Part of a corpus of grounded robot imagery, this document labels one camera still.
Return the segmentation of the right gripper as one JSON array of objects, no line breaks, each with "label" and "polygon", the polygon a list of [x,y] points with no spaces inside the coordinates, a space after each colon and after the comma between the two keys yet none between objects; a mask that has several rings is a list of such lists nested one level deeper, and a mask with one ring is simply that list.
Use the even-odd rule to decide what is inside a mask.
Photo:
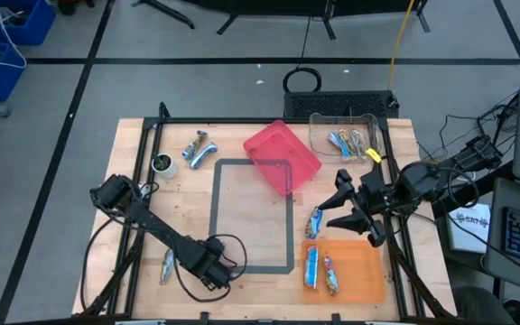
[{"label": "right gripper", "polygon": [[326,224],[328,228],[341,228],[363,234],[367,232],[367,240],[372,247],[380,247],[387,242],[389,247],[396,247],[395,232],[389,230],[380,220],[373,218],[376,214],[386,216],[393,208],[388,198],[389,187],[385,185],[380,169],[360,177],[361,184],[356,190],[352,179],[345,169],[337,172],[335,185],[337,191],[319,205],[319,209],[335,209],[342,207],[346,200],[352,205],[351,213],[345,217],[334,218]]}]

